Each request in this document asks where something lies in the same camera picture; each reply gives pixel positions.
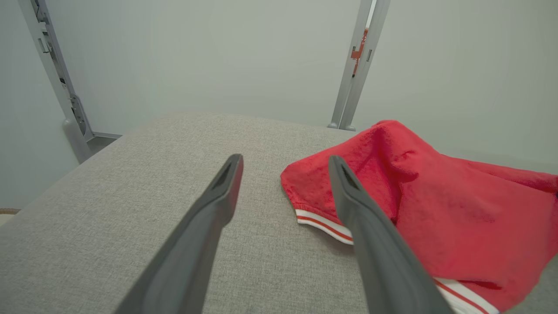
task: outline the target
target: gray fabric surface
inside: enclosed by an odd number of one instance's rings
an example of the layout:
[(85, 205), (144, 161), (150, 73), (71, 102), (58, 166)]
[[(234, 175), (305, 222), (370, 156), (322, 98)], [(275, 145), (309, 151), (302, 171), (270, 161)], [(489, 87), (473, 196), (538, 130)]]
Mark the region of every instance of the gray fabric surface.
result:
[[(182, 113), (118, 139), (0, 227), (0, 313), (111, 313), (226, 158), (244, 155), (205, 313), (366, 313), (352, 247), (296, 223), (279, 174), (353, 132)], [(512, 311), (556, 313), (558, 259)]]

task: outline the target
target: red towel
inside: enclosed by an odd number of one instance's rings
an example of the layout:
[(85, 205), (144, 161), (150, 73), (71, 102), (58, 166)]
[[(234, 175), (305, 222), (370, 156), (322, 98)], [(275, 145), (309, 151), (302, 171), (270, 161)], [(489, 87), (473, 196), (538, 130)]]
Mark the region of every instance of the red towel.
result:
[(345, 159), (433, 277), (458, 280), (500, 311), (529, 294), (558, 252), (558, 176), (442, 155), (397, 121), (281, 174), (298, 221), (345, 243), (352, 238), (335, 213), (331, 155)]

